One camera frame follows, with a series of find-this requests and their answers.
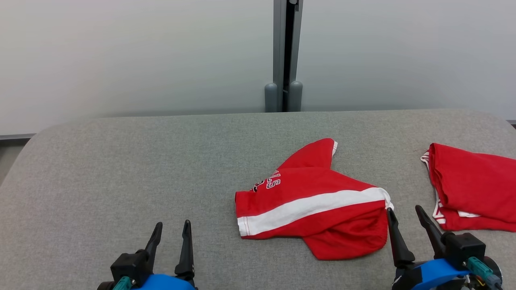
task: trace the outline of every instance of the red fabric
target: red fabric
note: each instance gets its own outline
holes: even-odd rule
[[[332,139],[311,143],[270,178],[235,194],[244,239],[302,237],[320,260],[363,256],[387,240],[387,192],[330,169]]]
[[[441,202],[434,218],[443,229],[516,232],[516,160],[437,143],[427,153],[430,180]],[[479,216],[461,217],[458,211]]]

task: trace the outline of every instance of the teal connector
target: teal connector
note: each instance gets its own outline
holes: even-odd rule
[[[477,275],[482,278],[482,280],[487,284],[489,289],[497,290],[502,288],[502,281],[497,275],[493,274],[493,270],[489,268],[486,264],[484,264],[481,260],[470,257],[467,260],[467,268],[471,273]]]
[[[120,281],[118,281],[117,285],[113,290],[129,290],[133,287],[133,284],[131,283],[131,280],[129,277],[124,276]]]

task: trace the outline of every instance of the white partition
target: white partition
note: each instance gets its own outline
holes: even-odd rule
[[[515,1],[302,5],[302,110],[464,107],[516,120]]]
[[[81,117],[264,111],[273,1],[2,0],[0,135]]]

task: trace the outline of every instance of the red garment with white stripe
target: red garment with white stripe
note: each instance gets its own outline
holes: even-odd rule
[[[350,259],[381,249],[387,241],[382,188],[330,169],[337,142],[326,138],[289,157],[268,179],[235,195],[245,239],[302,237],[320,260]]]
[[[421,160],[436,190],[433,217],[444,230],[516,232],[516,160],[437,143]]]

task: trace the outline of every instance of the gray table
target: gray table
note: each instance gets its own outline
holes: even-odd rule
[[[2,289],[96,289],[122,252],[164,223],[155,272],[172,274],[190,219],[196,284],[206,289],[390,289],[388,243],[317,261],[300,239],[242,240],[234,193],[305,144],[339,143],[332,168],[385,188],[419,260],[432,258],[414,206],[434,194],[419,157],[439,142],[516,158],[516,131],[468,110],[302,112],[93,119],[37,134],[0,187]],[[515,234],[474,231],[516,287]]]

